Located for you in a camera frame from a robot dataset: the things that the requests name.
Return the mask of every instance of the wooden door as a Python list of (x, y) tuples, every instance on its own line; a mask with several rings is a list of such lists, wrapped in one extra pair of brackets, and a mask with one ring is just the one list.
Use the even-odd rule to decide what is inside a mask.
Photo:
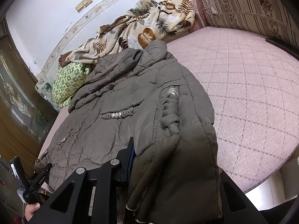
[(37, 93), (36, 82), (0, 23), (0, 155), (6, 161), (19, 156), (28, 175), (58, 114)]

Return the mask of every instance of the green pillow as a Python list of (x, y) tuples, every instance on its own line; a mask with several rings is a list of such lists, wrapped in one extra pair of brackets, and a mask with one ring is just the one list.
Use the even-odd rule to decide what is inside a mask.
[(89, 64), (71, 62), (64, 68), (59, 65), (53, 83), (52, 100), (60, 107), (68, 106), (90, 71)]

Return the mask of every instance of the human thumb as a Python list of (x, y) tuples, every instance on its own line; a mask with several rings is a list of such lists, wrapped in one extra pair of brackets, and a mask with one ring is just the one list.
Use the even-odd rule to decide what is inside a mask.
[(25, 208), (25, 218), (27, 221), (29, 221), (34, 213), (40, 208), (40, 204), (39, 203), (35, 203), (35, 204), (30, 204), (27, 205)]

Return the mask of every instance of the striped cushion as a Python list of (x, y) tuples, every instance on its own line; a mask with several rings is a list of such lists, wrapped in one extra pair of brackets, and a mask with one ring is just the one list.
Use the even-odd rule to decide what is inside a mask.
[(211, 26), (252, 31), (298, 49), (299, 29), (280, 0), (202, 0)]

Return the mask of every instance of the leaf print blanket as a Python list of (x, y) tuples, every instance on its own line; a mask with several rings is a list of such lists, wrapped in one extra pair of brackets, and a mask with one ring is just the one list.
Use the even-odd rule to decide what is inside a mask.
[(107, 54), (129, 47), (144, 49), (156, 39), (184, 33), (193, 25), (194, 16), (192, 0), (140, 0), (113, 24), (101, 26), (98, 36), (73, 50), (65, 62), (97, 64)]

